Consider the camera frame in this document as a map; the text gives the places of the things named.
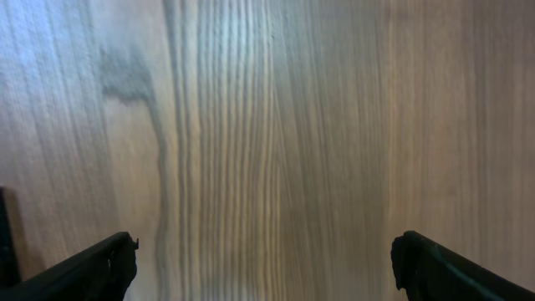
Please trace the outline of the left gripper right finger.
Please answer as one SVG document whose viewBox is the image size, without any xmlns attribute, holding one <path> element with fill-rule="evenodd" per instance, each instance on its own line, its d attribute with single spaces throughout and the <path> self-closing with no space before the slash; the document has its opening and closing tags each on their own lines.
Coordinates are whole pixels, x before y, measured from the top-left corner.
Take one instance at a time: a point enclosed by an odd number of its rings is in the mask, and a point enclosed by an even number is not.
<svg viewBox="0 0 535 301">
<path fill-rule="evenodd" d="M 392 242 L 395 285 L 410 301 L 528 300 L 534 292 L 502 278 L 415 231 Z"/>
</svg>

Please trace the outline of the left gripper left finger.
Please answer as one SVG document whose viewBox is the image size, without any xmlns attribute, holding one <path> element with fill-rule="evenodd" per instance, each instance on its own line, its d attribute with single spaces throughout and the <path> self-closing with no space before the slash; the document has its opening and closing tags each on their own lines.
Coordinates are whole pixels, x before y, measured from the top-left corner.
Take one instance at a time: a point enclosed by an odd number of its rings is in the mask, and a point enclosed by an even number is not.
<svg viewBox="0 0 535 301">
<path fill-rule="evenodd" d="M 139 242 L 117 232 L 42 273 L 1 290 L 4 301 L 123 301 Z"/>
</svg>

